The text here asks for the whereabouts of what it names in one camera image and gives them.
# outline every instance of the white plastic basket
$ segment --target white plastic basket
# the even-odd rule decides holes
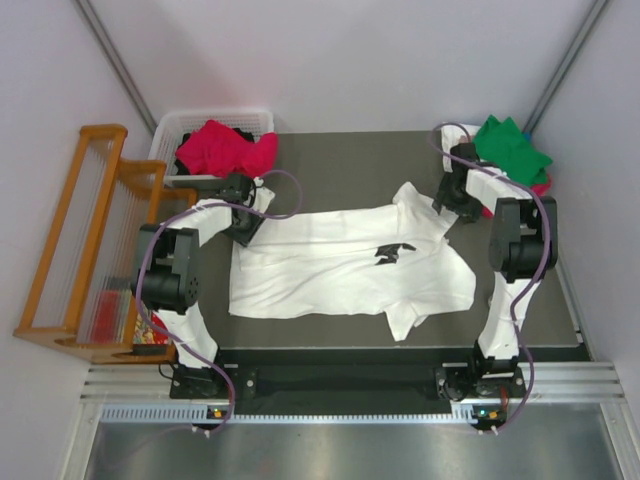
[[[176,175],[176,150],[185,133],[199,130],[207,120],[216,120],[231,128],[240,128],[253,134],[256,141],[273,132],[273,114],[265,111],[182,110],[162,117],[153,136],[149,158],[167,164],[164,184],[170,187],[207,188],[213,175]]]

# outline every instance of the green cloth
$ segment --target green cloth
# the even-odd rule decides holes
[[[501,123],[491,115],[473,143],[482,160],[498,165],[511,180],[528,187],[547,183],[545,167],[551,158],[533,148],[511,117]]]

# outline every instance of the pink fabric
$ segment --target pink fabric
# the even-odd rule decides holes
[[[538,195],[544,195],[549,191],[549,189],[551,188],[551,185],[552,185],[551,175],[547,173],[547,183],[539,183],[538,185],[533,185],[531,187],[531,190],[536,192],[536,194]],[[482,215],[487,218],[493,218],[493,213],[491,213],[488,208],[482,209]]]
[[[176,150],[176,157],[191,175],[226,177],[237,172],[254,178],[273,168],[277,151],[275,133],[266,133],[252,143],[226,125],[209,120]]]

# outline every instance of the white cloth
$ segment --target white cloth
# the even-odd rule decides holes
[[[234,245],[233,315],[294,318],[386,312],[396,341],[429,315],[467,310],[475,275],[444,234],[457,216],[405,183],[393,204],[266,220],[248,248]],[[408,244],[393,255],[381,246]],[[378,264],[388,259],[388,263]]]

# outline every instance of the wooden shelf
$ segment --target wooden shelf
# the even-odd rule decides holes
[[[166,189],[164,162],[121,157],[121,125],[85,126],[69,169],[20,325],[14,335],[93,363],[161,363],[133,355],[137,310],[129,291],[138,229],[192,189]]]

